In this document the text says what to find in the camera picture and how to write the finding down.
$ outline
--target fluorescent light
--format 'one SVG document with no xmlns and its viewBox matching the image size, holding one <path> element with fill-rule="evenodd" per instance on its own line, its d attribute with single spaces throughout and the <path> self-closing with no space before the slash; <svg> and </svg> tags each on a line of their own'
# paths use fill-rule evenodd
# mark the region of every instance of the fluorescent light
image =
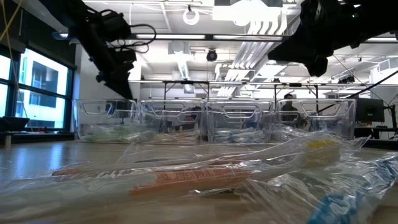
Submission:
<svg viewBox="0 0 398 224">
<path fill-rule="evenodd" d="M 255 78 L 272 78 L 286 67 L 286 65 L 265 65 L 259 70 L 259 74 L 261 75 L 255 76 L 251 80 Z"/>
<path fill-rule="evenodd" d="M 243 82 L 209 82 L 210 84 L 241 85 Z"/>
<path fill-rule="evenodd" d="M 151 100 L 164 100 L 164 97 L 153 96 Z M 199 97 L 166 97 L 166 100 L 207 100 Z M 270 100 L 269 98 L 209 98 L 209 100 Z"/>
<path fill-rule="evenodd" d="M 253 83 L 248 83 L 248 84 L 250 84 L 250 85 L 275 85 L 275 84 L 280 84 L 280 83 L 271 83 L 271 82 L 263 82 L 263 83 L 260 83 L 260 82 L 253 82 Z"/>
<path fill-rule="evenodd" d="M 252 41 L 268 41 L 279 42 L 282 40 L 278 35 L 214 35 L 215 40 L 252 40 Z"/>
<path fill-rule="evenodd" d="M 200 6 L 202 2 L 200 1 L 104 1 L 104 0 L 83 0 L 85 3 L 103 3 L 109 5 L 117 5 L 117 4 L 166 4 L 166 5 L 173 5 L 173 4 L 190 4 Z"/>
<path fill-rule="evenodd" d="M 238 74 L 239 74 L 239 70 L 229 69 L 228 72 L 226 73 L 225 81 L 235 80 L 235 78 L 238 76 Z"/>
<path fill-rule="evenodd" d="M 395 37 L 373 37 L 366 42 L 397 42 L 397 39 Z"/>
<path fill-rule="evenodd" d="M 152 39 L 153 34 L 136 34 L 137 39 Z M 162 39 L 197 39 L 204 40 L 205 35 L 190 35 L 190 34 L 157 34 L 156 40 Z"/>
<path fill-rule="evenodd" d="M 163 83 L 162 81 L 150 81 L 150 80 L 131 80 L 129 83 Z"/>
</svg>

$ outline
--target clear plastic bin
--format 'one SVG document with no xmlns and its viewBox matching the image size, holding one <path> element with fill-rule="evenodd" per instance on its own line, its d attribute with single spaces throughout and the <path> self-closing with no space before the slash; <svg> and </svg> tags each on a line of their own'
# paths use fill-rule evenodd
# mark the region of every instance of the clear plastic bin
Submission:
<svg viewBox="0 0 398 224">
<path fill-rule="evenodd" d="M 207 103 L 210 143 L 267 143 L 274 104 L 270 101 Z"/>
<path fill-rule="evenodd" d="M 139 113 L 132 100 L 74 100 L 75 139 L 129 143 L 139 135 Z"/>
<path fill-rule="evenodd" d="M 192 145 L 201 143 L 205 103 L 193 100 L 143 100 L 141 142 Z"/>
<path fill-rule="evenodd" d="M 354 138 L 356 100 L 280 100 L 275 119 L 280 124 L 305 131 L 328 131 L 345 139 Z"/>
</svg>

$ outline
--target black cable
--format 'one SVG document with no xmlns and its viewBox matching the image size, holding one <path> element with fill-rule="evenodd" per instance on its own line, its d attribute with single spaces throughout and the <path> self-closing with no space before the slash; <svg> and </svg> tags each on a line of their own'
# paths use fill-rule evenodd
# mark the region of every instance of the black cable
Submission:
<svg viewBox="0 0 398 224">
<path fill-rule="evenodd" d="M 397 96 L 398 96 L 398 94 L 396 94 L 396 96 L 390 101 L 390 103 L 388 103 L 388 105 L 387 106 L 390 106 L 390 104 L 392 103 L 392 101 L 394 101 L 394 99 L 396 99 L 397 98 Z"/>
<path fill-rule="evenodd" d="M 352 75 L 355 79 L 357 79 L 362 85 L 365 85 L 363 82 L 361 82 L 360 79 L 356 78 L 356 76 L 354 75 L 354 73 L 353 73 L 353 72 L 350 72 L 350 70 L 349 70 L 342 62 L 340 62 L 340 60 L 338 60 L 338 58 L 337 58 L 336 56 L 334 56 L 334 58 L 338 61 L 338 63 L 340 63 L 340 64 L 346 69 L 346 71 L 349 72 L 350 75 Z M 370 90 L 370 92 L 371 92 L 373 95 L 375 95 L 377 98 L 379 98 L 380 100 L 382 100 L 387 106 L 389 106 L 389 105 L 387 104 L 387 102 L 385 102 L 380 96 L 377 96 L 372 90 Z"/>
<path fill-rule="evenodd" d="M 115 11 L 113 11 L 111 9 L 105 9 L 105 10 L 100 11 L 99 13 L 103 14 L 104 12 L 115 12 Z"/>
<path fill-rule="evenodd" d="M 146 49 L 145 51 L 140 51 L 140 50 L 137 50 L 137 49 L 133 49 L 133 50 L 135 50 L 136 52 L 138 52 L 138 53 L 140 53 L 140 54 L 148 53 L 148 51 L 149 51 L 149 45 L 146 44 L 145 46 L 147 46 L 147 49 Z"/>
<path fill-rule="evenodd" d="M 91 12 L 94 12 L 94 13 L 99 13 L 97 10 L 93 9 L 92 7 L 89 7 L 87 5 L 86 5 L 86 7 L 87 7 L 88 11 L 91 11 Z"/>
<path fill-rule="evenodd" d="M 385 82 L 387 79 L 393 77 L 393 76 L 396 75 L 397 73 L 398 73 L 398 70 L 396 70 L 395 72 L 393 72 L 392 74 L 390 74 L 390 75 L 387 76 L 386 78 L 383 78 L 382 80 L 378 81 L 377 83 L 375 83 L 375 84 L 373 84 L 373 85 L 371 85 L 371 86 L 369 86 L 369 87 L 366 87 L 366 88 L 363 89 L 363 90 L 359 90 L 358 92 L 356 92 L 356 93 L 354 93 L 354 94 L 348 96 L 346 99 L 354 98 L 355 96 L 358 96 L 359 94 L 361 94 L 361 93 L 363 93 L 363 92 L 365 92 L 365 91 L 368 91 L 368 90 L 370 90 L 370 89 L 372 89 L 372 88 L 374 88 L 374 87 L 380 85 L 381 83 Z M 331 108 L 332 106 L 334 106 L 334 105 L 329 105 L 329 106 L 327 106 L 327 107 L 325 107 L 325 108 L 323 108 L 323 109 L 317 111 L 317 113 L 321 113 L 322 111 L 327 110 L 327 109 Z"/>
<path fill-rule="evenodd" d="M 157 33 L 156 33 L 155 28 L 152 27 L 151 25 L 148 25 L 148 24 L 136 24 L 136 25 L 131 25 L 130 27 L 132 27 L 132 28 L 134 28 L 134 27 L 149 27 L 150 29 L 152 29 L 154 31 L 154 37 L 148 42 L 138 41 L 138 42 L 133 43 L 133 44 L 127 44 L 127 45 L 125 45 L 125 47 L 144 46 L 144 45 L 148 45 L 148 44 L 152 43 L 153 41 L 155 41 Z"/>
</svg>

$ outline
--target wooden table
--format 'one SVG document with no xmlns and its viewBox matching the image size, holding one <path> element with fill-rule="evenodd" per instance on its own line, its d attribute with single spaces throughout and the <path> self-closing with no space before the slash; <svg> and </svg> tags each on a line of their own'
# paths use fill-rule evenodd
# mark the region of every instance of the wooden table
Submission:
<svg viewBox="0 0 398 224">
<path fill-rule="evenodd" d="M 87 160 L 106 161 L 125 153 L 127 147 L 129 146 L 125 144 L 88 144 L 74 141 L 13 145 L 10 151 L 0 149 L 0 179 L 40 177 L 70 164 Z M 385 152 L 365 149 L 361 156 L 373 157 Z M 397 223 L 397 208 L 398 188 L 393 189 L 377 209 L 372 223 Z M 84 215 L 79 220 L 79 223 L 264 223 L 258 212 L 249 210 L 233 194 L 154 202 L 123 208 L 116 213 L 93 211 L 92 215 Z M 57 217 L 52 217 L 39 222 L 58 221 Z"/>
</svg>

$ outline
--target window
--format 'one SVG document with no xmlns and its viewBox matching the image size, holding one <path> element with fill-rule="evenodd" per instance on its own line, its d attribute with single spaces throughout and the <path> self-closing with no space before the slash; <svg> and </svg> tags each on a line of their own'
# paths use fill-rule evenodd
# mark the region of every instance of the window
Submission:
<svg viewBox="0 0 398 224">
<path fill-rule="evenodd" d="M 65 99 L 29 90 L 21 90 L 21 98 L 17 100 L 15 116 L 25 118 L 22 104 L 27 117 L 30 118 L 28 128 L 63 128 L 65 119 Z"/>
<path fill-rule="evenodd" d="M 27 49 L 21 55 L 19 83 L 65 95 L 68 68 Z"/>
<path fill-rule="evenodd" d="M 6 114 L 8 86 L 0 84 L 0 117 Z"/>
<path fill-rule="evenodd" d="M 55 128 L 54 121 L 30 120 L 30 125 L 35 128 Z"/>
<path fill-rule="evenodd" d="M 6 63 L 6 59 L 0 57 L 0 63 Z M 66 66 L 29 49 L 21 54 L 18 69 L 20 91 L 12 97 L 15 110 L 10 110 L 9 116 L 30 118 L 27 128 L 68 129 L 70 112 L 65 112 L 72 107 L 72 90 L 67 89 L 72 87 L 72 72 Z M 2 92 L 0 89 L 0 103 L 3 97 L 7 101 Z M 0 114 L 3 108 L 5 106 L 0 105 Z"/>
<path fill-rule="evenodd" d="M 11 59 L 0 55 L 0 78 L 5 80 L 10 76 Z"/>
<path fill-rule="evenodd" d="M 25 93 L 22 91 L 21 95 L 17 97 L 17 108 L 16 108 L 16 117 L 23 118 L 24 116 L 24 109 L 22 104 L 24 103 Z"/>
<path fill-rule="evenodd" d="M 41 95 L 40 93 L 30 93 L 30 105 L 46 106 L 50 108 L 57 107 L 57 99 L 52 96 Z"/>
</svg>

